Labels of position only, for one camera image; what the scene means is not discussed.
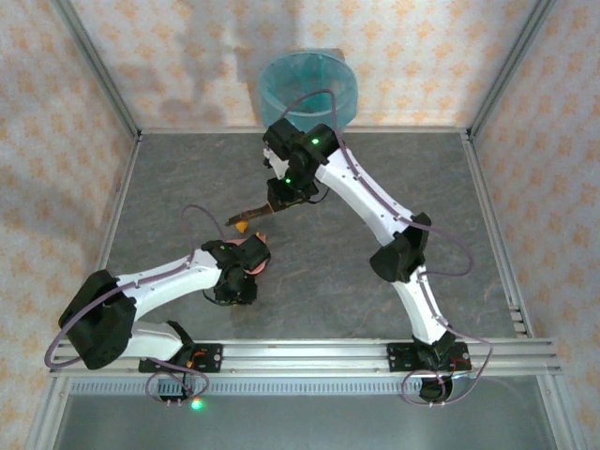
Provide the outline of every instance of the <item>wall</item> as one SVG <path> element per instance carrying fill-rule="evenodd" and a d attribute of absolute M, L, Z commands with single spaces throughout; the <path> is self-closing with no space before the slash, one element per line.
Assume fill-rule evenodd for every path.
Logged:
<path fill-rule="evenodd" d="M 93 269 L 132 142 L 48 0 L 0 10 L 0 448 L 22 448 L 57 320 Z"/>
<path fill-rule="evenodd" d="M 600 448 L 600 8 L 559 0 L 477 153 L 539 336 Z"/>
<path fill-rule="evenodd" d="M 266 62 L 338 48 L 354 125 L 471 124 L 534 0 L 75 0 L 141 128 L 258 124 Z"/>

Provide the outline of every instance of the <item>pink object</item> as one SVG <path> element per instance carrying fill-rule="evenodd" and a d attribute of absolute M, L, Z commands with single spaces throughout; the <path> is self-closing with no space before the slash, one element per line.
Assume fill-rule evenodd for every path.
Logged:
<path fill-rule="evenodd" d="M 257 233 L 257 236 L 259 236 L 259 239 L 261 239 L 266 244 L 266 235 L 265 234 Z M 246 239 L 230 239 L 227 242 L 229 242 L 231 244 L 236 244 L 237 246 L 239 246 L 244 241 L 246 241 Z M 268 261 L 263 262 L 256 269 L 254 269 L 253 271 L 248 272 L 248 273 L 251 274 L 251 275 L 259 275 L 264 270 L 264 268 L 266 267 L 267 263 L 268 263 Z"/>

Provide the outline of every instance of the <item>metal frame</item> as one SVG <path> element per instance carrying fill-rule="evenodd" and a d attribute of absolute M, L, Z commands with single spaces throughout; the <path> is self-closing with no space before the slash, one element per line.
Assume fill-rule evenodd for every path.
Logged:
<path fill-rule="evenodd" d="M 479 164 L 477 152 L 473 144 L 473 137 L 462 135 L 462 144 L 465 155 L 471 168 L 472 178 L 479 198 L 487 234 L 492 246 L 496 264 L 498 265 L 502 286 L 507 293 L 507 301 L 511 314 L 518 311 L 524 325 L 523 332 L 530 338 L 535 338 L 532 322 L 527 311 L 521 289 L 513 271 L 513 264 L 509 252 L 504 245 L 502 233 L 491 199 L 488 194 L 485 177 Z M 545 374 L 537 377 L 548 421 L 552 427 L 554 439 L 559 450 L 586 448 L 583 433 L 577 422 L 575 408 L 568 392 L 568 385 L 564 376 Z"/>
<path fill-rule="evenodd" d="M 522 296 L 511 269 L 508 253 L 503 245 L 473 143 L 466 133 L 462 133 L 461 136 L 501 273 L 502 285 L 509 293 L 509 305 L 519 308 L 522 316 L 519 316 L 519 321 L 523 321 L 529 332 L 528 336 L 531 336 L 527 310 L 522 303 Z M 124 181 L 113 210 L 111 226 L 104 239 L 104 249 L 98 258 L 98 268 L 105 266 L 108 261 L 114 231 L 118 224 L 142 139 L 143 137 L 136 141 L 127 165 Z M 297 379 L 298 377 L 335 379 L 343 377 L 349 380 L 387 380 L 394 376 L 401 378 L 402 372 L 397 374 L 389 372 L 385 353 L 387 342 L 389 340 L 378 339 L 220 341 L 224 345 L 222 370 L 219 374 L 211 374 L 211 378 L 230 380 L 232 383 L 236 380 L 256 381 L 264 377 L 276 379 Z M 485 376 L 537 376 L 548 420 L 559 450 L 585 448 L 581 444 L 583 440 L 577 423 L 572 418 L 575 416 L 572 414 L 572 405 L 566 395 L 561 361 L 556 355 L 553 341 L 525 337 L 491 339 L 491 342 L 495 346 L 495 352 L 484 372 Z M 469 344 L 473 363 L 476 367 L 480 366 L 487 349 L 477 342 Z M 55 358 L 64 360 L 74 355 L 72 346 L 65 341 L 59 347 Z M 52 448 L 67 397 L 70 395 L 70 386 L 75 383 L 75 380 L 97 379 L 98 377 L 106 381 L 119 380 L 124 377 L 140 380 L 142 376 L 137 370 L 137 364 L 138 361 L 135 359 L 123 359 L 115 361 L 102 370 L 91 372 L 79 363 L 61 371 L 52 372 L 43 403 L 46 407 L 37 414 L 37 420 L 32 427 L 26 448 Z"/>
<path fill-rule="evenodd" d="M 558 375 L 560 360 L 552 339 L 491 339 L 494 354 L 485 376 Z M 220 373 L 211 378 L 235 377 L 389 377 L 402 378 L 403 372 L 391 373 L 386 344 L 411 342 L 407 339 L 325 339 L 325 340 L 228 340 L 202 341 L 223 344 Z M 468 342 L 471 360 L 481 367 L 488 346 Z M 69 342 L 56 351 L 53 361 L 77 356 Z M 90 372 L 82 362 L 52 372 L 54 377 L 140 377 L 139 358 L 119 358 L 103 369 Z"/>
<path fill-rule="evenodd" d="M 508 54 L 498 77 L 496 77 L 496 80 L 489 89 L 479 112 L 473 120 L 470 132 L 472 139 L 476 140 L 477 136 L 481 133 L 486 121 L 489 119 L 492 111 L 496 108 L 496 105 L 500 101 L 500 97 L 512 80 L 513 75 L 517 71 L 521 61 L 531 47 L 533 40 L 545 23 L 546 18 L 555 3 L 556 0 L 538 0 L 535 7 L 533 7 L 532 13 L 527 18 L 524 28 L 519 33 L 515 45 Z"/>
<path fill-rule="evenodd" d="M 464 127 L 362 127 L 349 125 L 345 133 L 452 133 L 462 134 L 467 131 Z M 263 126 L 252 127 L 209 127 L 194 128 L 146 128 L 142 134 L 263 134 Z"/>
<path fill-rule="evenodd" d="M 237 127 L 211 128 L 202 131 L 159 128 L 139 130 L 71 2 L 69 0 L 51 1 L 71 32 L 87 64 L 97 77 L 123 126 L 132 137 L 138 138 L 125 169 L 123 183 L 118 189 L 118 196 L 112 210 L 111 224 L 97 259 L 97 268 L 101 268 L 106 265 L 109 258 L 114 233 L 127 195 L 128 184 L 143 134 L 260 133 L 263 132 L 263 129 L 261 127 Z M 521 330 L 521 333 L 527 336 L 516 339 L 491 339 L 495 345 L 495 353 L 484 374 L 486 376 L 537 376 L 557 446 L 563 450 L 585 448 L 585 444 L 567 394 L 567 384 L 562 376 L 561 362 L 556 355 L 552 340 L 533 338 L 531 321 L 523 303 L 509 254 L 503 244 L 498 220 L 473 145 L 473 140 L 481 133 L 555 1 L 539 0 L 536 3 L 469 130 L 453 127 L 348 127 L 346 132 L 435 132 L 461 135 L 494 256 L 499 266 L 502 285 L 508 294 L 509 308 L 511 314 L 517 314 L 519 320 L 523 322 L 524 330 Z M 232 382 L 250 379 L 257 381 L 265 376 L 280 379 L 317 377 L 327 380 L 333 380 L 336 377 L 360 380 L 387 380 L 394 376 L 402 377 L 401 372 L 390 374 L 388 370 L 384 345 L 387 342 L 389 341 L 378 339 L 221 341 L 224 344 L 222 372 L 218 375 L 211 375 L 211 378 L 225 383 L 228 380 Z M 477 367 L 486 354 L 486 348 L 477 342 L 469 344 L 473 363 Z M 59 347 L 55 358 L 64 359 L 71 356 L 74 356 L 74 350 L 68 342 L 65 342 Z M 25 448 L 52 448 L 68 396 L 73 391 L 73 384 L 77 383 L 76 381 L 98 379 L 98 377 L 107 381 L 123 379 L 123 377 L 129 380 L 142 378 L 137 371 L 137 360 L 134 359 L 120 360 L 94 372 L 85 369 L 81 363 L 62 371 L 52 372 Z"/>
<path fill-rule="evenodd" d="M 111 102 L 112 108 L 119 117 L 123 127 L 125 127 L 132 139 L 136 138 L 140 134 L 140 131 L 135 120 L 121 94 L 119 94 L 119 90 L 114 84 L 110 73 L 104 66 L 102 58 L 100 58 L 96 47 L 92 43 L 92 39 L 85 30 L 77 10 L 69 0 L 51 0 L 51 2 L 65 23 L 83 58 L 96 76 L 104 94 L 106 94 L 107 99 Z"/>

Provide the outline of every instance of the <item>green led light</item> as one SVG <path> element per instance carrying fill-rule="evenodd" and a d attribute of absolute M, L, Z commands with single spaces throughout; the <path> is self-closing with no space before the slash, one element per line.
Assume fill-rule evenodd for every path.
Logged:
<path fill-rule="evenodd" d="M 203 403 L 199 398 L 194 398 L 194 400 L 191 402 L 191 409 L 192 410 L 201 410 L 203 408 Z"/>

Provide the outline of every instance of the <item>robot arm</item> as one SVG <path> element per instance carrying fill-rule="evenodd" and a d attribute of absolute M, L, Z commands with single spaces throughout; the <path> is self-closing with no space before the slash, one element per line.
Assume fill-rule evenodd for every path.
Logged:
<path fill-rule="evenodd" d="M 59 320 L 65 327 L 79 311 L 102 294 L 119 290 L 93 307 L 67 331 L 73 347 L 90 369 L 103 368 L 128 356 L 156 358 L 181 366 L 190 360 L 193 341 L 176 322 L 147 323 L 139 319 L 182 295 L 212 289 L 221 305 L 251 304 L 257 286 L 249 272 L 268 261 L 266 244 L 251 236 L 242 244 L 209 241 L 193 257 L 145 272 L 113 277 L 106 270 L 92 274 Z"/>
<path fill-rule="evenodd" d="M 423 252 L 428 232 L 398 219 L 427 226 L 431 224 L 429 217 L 423 213 L 414 215 L 390 197 L 358 164 L 350 150 L 346 149 L 346 155 L 342 153 L 333 130 L 325 125 L 305 134 L 286 119 L 280 119 L 267 130 L 263 140 L 267 145 L 263 151 L 264 164 L 276 174 L 276 178 L 267 181 L 271 209 L 278 211 L 307 201 L 318 192 L 314 180 L 333 189 L 366 222 L 382 246 L 371 257 L 370 265 L 398 293 L 411 321 L 419 357 L 436 368 L 454 345 L 455 336 L 442 326 L 441 322 L 446 321 L 424 275 Z M 393 205 L 396 214 L 383 203 Z"/>

